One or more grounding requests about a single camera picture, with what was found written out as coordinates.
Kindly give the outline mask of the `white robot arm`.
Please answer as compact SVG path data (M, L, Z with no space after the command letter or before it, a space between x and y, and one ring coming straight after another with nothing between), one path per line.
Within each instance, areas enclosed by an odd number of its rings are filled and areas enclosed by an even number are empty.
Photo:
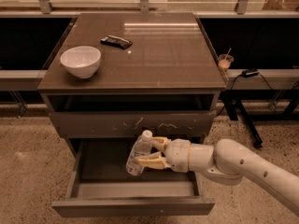
M299 216L299 177L232 139L221 139L209 146L155 137L151 145L157 151L136 156L139 165L158 170L169 168L180 173L192 171L229 186L239 184L245 177Z

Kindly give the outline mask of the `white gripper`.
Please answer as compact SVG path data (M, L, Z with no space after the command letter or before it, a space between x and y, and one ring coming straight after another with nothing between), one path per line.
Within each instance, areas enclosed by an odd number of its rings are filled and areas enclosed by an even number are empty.
M172 171L180 173L189 171L191 143L188 140L170 141L167 137L158 136L152 138L152 146L159 151L147 156L136 156L135 161L139 165L156 170L170 168Z

